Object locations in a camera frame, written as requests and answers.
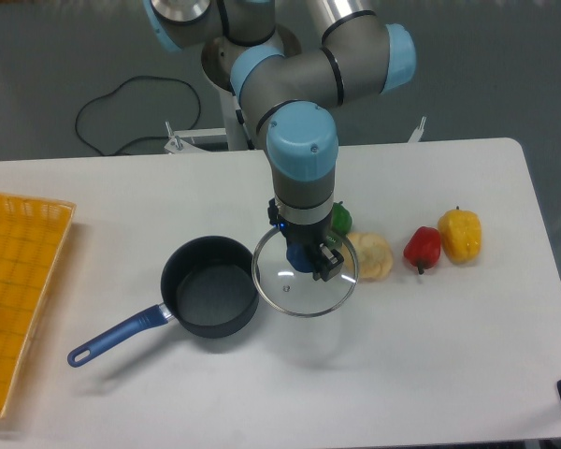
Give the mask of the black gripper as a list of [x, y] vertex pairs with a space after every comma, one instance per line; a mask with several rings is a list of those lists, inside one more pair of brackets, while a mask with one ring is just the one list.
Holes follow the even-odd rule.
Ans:
[[315, 281], [328, 282], [340, 273], [344, 257], [327, 242], [332, 222], [333, 197], [312, 208], [289, 206], [278, 197], [268, 202], [269, 222], [286, 241], [289, 262], [312, 262]]

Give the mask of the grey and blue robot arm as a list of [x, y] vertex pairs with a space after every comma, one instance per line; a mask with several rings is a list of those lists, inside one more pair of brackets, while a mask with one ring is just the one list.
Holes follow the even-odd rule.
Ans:
[[291, 265], [332, 279], [343, 258], [326, 242], [338, 158], [330, 111], [410, 82], [417, 65], [410, 33], [381, 23], [368, 1], [310, 1], [320, 46], [291, 54], [271, 1], [148, 1], [144, 8], [166, 49], [215, 46], [247, 140], [270, 164], [268, 217], [292, 250]]

